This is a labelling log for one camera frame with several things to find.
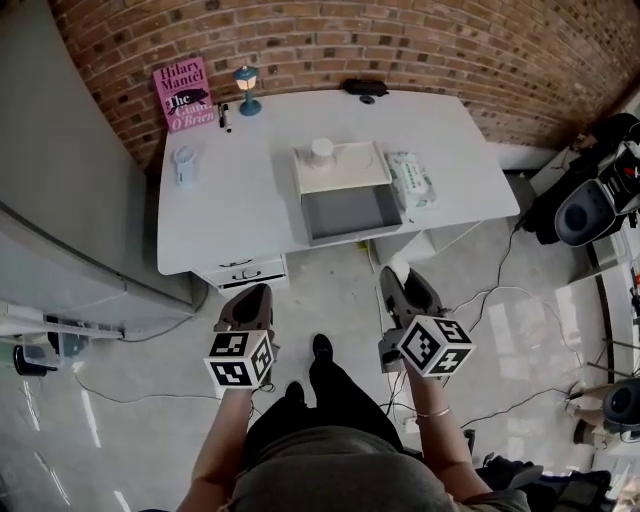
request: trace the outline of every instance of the drawer handle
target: drawer handle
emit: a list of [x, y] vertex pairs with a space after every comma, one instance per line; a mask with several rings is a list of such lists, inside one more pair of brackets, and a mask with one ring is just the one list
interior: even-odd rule
[[242, 275], [240, 277], [231, 276], [231, 279], [233, 279], [234, 281], [243, 281], [244, 279], [253, 279], [254, 277], [258, 277], [259, 275], [262, 275], [262, 272], [260, 272], [259, 270], [252, 276], [244, 275], [245, 272], [246, 272], [246, 270], [243, 270], [242, 271]]
[[237, 267], [238, 265], [246, 265], [247, 263], [252, 262], [253, 260], [245, 260], [245, 261], [233, 261], [228, 265], [218, 265], [221, 268], [229, 268], [229, 267]]

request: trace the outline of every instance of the white desk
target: white desk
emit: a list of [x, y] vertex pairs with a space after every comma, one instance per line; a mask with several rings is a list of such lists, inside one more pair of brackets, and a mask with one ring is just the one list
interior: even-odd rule
[[[255, 117], [230, 104], [233, 132], [217, 122], [167, 137], [158, 216], [162, 274], [310, 249], [293, 178], [293, 147], [317, 138], [375, 141], [383, 152], [413, 151], [433, 181], [438, 208], [408, 217], [387, 236], [506, 217], [519, 212], [480, 130], [457, 98], [391, 91], [375, 105], [343, 91], [260, 98]], [[173, 152], [197, 152], [191, 188], [178, 187]]]

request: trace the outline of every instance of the black and white cube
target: black and white cube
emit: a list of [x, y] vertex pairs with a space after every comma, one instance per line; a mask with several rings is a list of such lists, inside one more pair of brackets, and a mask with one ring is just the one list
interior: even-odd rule
[[456, 320], [433, 316], [416, 316], [398, 343], [405, 360], [423, 377], [453, 375], [475, 348]]
[[274, 356], [267, 331], [226, 331], [214, 333], [207, 369], [222, 389], [256, 389], [273, 364]]

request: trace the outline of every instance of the lamp shade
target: lamp shade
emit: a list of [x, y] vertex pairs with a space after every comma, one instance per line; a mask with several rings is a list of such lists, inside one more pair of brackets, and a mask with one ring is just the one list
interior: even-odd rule
[[256, 86], [258, 70], [250, 66], [242, 66], [233, 72], [233, 79], [241, 91], [248, 91]]

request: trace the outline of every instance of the book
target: book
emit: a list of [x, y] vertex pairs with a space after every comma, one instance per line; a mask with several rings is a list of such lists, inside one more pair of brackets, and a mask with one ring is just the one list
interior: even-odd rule
[[202, 57], [157, 69], [153, 79], [170, 132], [215, 120]]

